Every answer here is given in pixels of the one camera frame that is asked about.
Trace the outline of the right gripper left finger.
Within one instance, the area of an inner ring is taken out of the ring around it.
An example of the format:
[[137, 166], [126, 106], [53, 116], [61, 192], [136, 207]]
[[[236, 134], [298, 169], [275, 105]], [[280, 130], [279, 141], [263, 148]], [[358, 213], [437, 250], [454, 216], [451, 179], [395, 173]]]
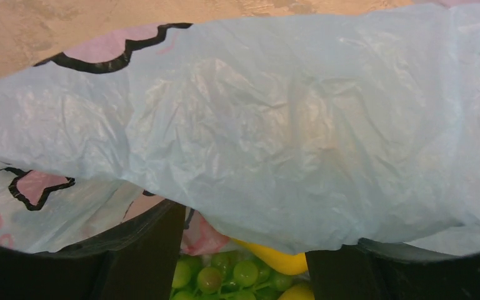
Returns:
[[164, 200], [58, 252], [0, 246], [0, 299], [168, 299], [185, 213]]

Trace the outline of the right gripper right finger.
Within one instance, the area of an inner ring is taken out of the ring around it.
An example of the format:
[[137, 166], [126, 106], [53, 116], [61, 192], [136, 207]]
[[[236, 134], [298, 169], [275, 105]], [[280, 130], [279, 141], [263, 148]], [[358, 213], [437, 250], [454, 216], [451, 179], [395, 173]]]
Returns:
[[452, 256], [362, 239], [306, 253], [316, 299], [480, 299], [480, 252]]

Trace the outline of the light blue plastic bag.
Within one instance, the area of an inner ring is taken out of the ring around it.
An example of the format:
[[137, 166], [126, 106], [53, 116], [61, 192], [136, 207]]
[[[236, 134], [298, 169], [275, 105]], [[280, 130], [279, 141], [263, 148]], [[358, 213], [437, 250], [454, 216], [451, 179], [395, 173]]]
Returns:
[[108, 36], [0, 79], [0, 162], [292, 253], [480, 251], [480, 3]]

